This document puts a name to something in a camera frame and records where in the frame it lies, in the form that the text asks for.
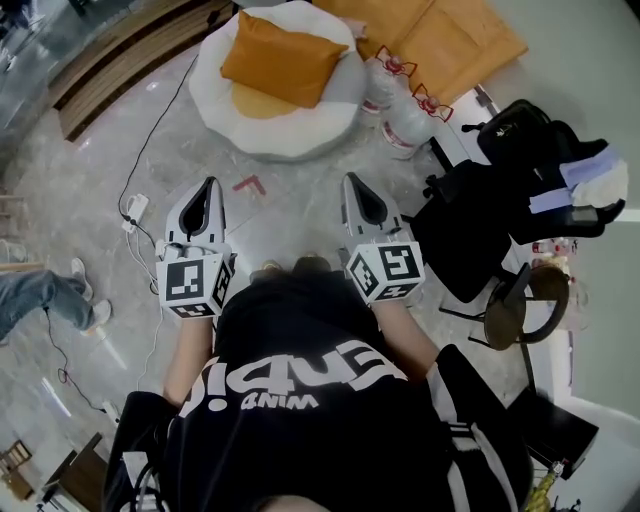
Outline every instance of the marble floor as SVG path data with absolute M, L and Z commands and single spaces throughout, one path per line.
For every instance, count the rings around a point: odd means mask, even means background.
M 81 257 L 96 298 L 113 304 L 112 320 L 90 338 L 52 315 L 53 338 L 69 356 L 69 373 L 94 405 L 110 400 L 121 408 L 136 389 L 153 346 L 158 301 L 128 252 L 117 198 L 144 139 L 196 53 L 197 48 L 191 49 L 140 82 L 75 144 L 62 139 L 57 113 L 46 112 L 3 177 L 8 190 L 25 198 L 15 205 L 16 217 L 7 229 L 19 232 L 30 258 L 68 274 L 71 258 Z M 412 161 L 391 161 L 380 142 L 377 132 L 363 124 L 343 145 L 312 162 L 260 163 L 214 143 L 183 87 L 151 138 L 125 199 L 136 193 L 150 199 L 142 225 L 160 238 L 172 204 L 198 180 L 216 176 L 224 193 L 227 241 L 239 254 L 232 281 L 237 291 L 266 259 L 287 266 L 304 252 L 315 251 L 338 265 L 336 249 L 346 237 L 338 187 L 348 171 L 377 179 L 407 214 L 420 208 L 425 201 L 423 180 L 438 172 L 437 161 L 426 150 Z M 265 195 L 252 186 L 233 190 L 253 175 Z M 140 247 L 151 264 L 153 249 L 144 237 Z M 520 350 L 499 353 L 466 341 L 469 323 L 438 312 L 443 300 L 452 299 L 428 267 L 426 271 L 413 314 L 439 346 L 458 345 L 500 399 L 510 402 L 526 383 Z M 35 453 L 27 475 L 34 485 L 49 476 L 71 447 L 81 447 L 96 431 L 105 436 L 100 452 L 106 457 L 115 431 L 105 415 L 58 381 L 63 360 L 51 346 L 46 327 L 44 313 L 33 312 L 0 348 L 0 446 L 19 437 Z M 176 324 L 165 318 L 141 389 L 161 390 L 176 335 Z

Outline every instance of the white wall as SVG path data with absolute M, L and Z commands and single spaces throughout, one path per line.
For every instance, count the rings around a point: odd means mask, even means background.
M 629 162 L 640 205 L 640 21 L 624 0 L 488 0 L 528 54 L 483 85 L 500 106 L 526 98 L 583 140 L 605 138 Z

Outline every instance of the black cable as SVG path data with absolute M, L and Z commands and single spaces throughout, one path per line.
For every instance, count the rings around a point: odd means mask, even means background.
M 78 385 L 73 381 L 71 375 L 69 375 L 69 372 L 67 372 L 67 366 L 69 366 L 69 358 L 67 357 L 67 354 L 65 354 L 64 351 L 53 341 L 53 336 L 51 334 L 51 318 L 49 318 L 49 308 L 44 308 L 44 314 L 47 315 L 49 341 L 51 341 L 53 348 L 60 352 L 60 354 L 62 354 L 62 357 L 64 357 L 64 366 L 62 368 L 58 368 L 58 380 L 62 384 L 71 383 L 73 387 L 76 388 L 76 391 L 80 394 L 80 396 L 84 398 L 85 401 L 89 404 L 89 407 L 91 407 L 94 411 L 99 411 L 107 414 L 107 411 L 101 409 L 100 407 L 96 407 L 91 403 L 91 400 L 89 400 L 87 396 L 82 391 L 80 391 Z
M 151 128 L 151 131 L 149 132 L 149 135 L 147 136 L 147 139 L 144 141 L 144 144 L 142 145 L 142 148 L 140 149 L 140 151 L 138 153 L 138 156 L 136 157 L 136 162 L 135 162 L 135 164 L 133 164 L 133 168 L 131 169 L 131 172 L 129 172 L 129 176 L 127 177 L 127 182 L 125 183 L 124 188 L 122 189 L 122 193 L 120 194 L 120 197 L 118 198 L 118 213 L 126 221 L 130 222 L 131 221 L 131 217 L 129 217 L 129 215 L 127 213 L 123 213 L 122 212 L 121 205 L 122 205 L 122 198 L 124 197 L 124 193 L 127 191 L 127 188 L 129 188 L 129 183 L 131 182 L 131 178 L 133 177 L 133 173 L 135 172 L 136 168 L 138 167 L 138 163 L 140 162 L 140 158 L 142 157 L 142 153 L 146 149 L 147 144 L 149 144 L 149 140 L 151 139 L 151 136 L 153 135 L 153 132 L 156 131 L 156 128 L 160 124 L 160 121 L 162 121 L 162 118 L 169 111 L 169 108 L 171 107 L 171 105 L 173 104 L 175 99 L 178 97 L 178 94 L 180 93 L 180 89 L 182 89 L 182 85 L 184 84 L 184 81 L 187 79 L 187 75 L 189 74 L 189 71 L 191 71 L 191 68 L 196 63 L 197 59 L 198 59 L 198 56 L 196 55 L 194 57 L 193 61 L 191 61 L 191 64 L 189 65 L 189 68 L 187 69 L 187 72 L 182 77 L 182 80 L 180 81 L 180 85 L 178 85 L 178 89 L 176 89 L 176 93 L 173 95 L 173 98 L 171 98 L 171 101 L 169 101 L 169 104 L 167 105 L 167 108 L 164 109 L 164 112 L 162 112 L 162 114 L 160 114 L 160 117 L 156 121 L 156 124 L 154 124 L 153 128 Z

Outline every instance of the black bag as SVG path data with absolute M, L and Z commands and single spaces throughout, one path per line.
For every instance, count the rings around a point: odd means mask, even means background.
M 480 131 L 478 146 L 494 165 L 535 167 L 547 158 L 545 127 L 550 122 L 541 109 L 527 100 L 517 100 L 488 123 L 466 124 L 462 131 Z

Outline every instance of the power strip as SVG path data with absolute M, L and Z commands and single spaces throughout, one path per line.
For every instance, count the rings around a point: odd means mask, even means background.
M 142 194 L 136 194 L 133 197 L 133 202 L 131 206 L 129 206 L 129 211 L 127 215 L 131 217 L 131 220 L 135 221 L 136 224 L 140 224 L 140 220 L 142 219 L 142 215 L 144 211 L 147 209 L 149 205 L 149 198 L 143 196 Z M 122 229 L 127 231 L 128 233 L 133 233 L 136 230 L 136 227 L 131 224 L 128 220 L 122 222 Z

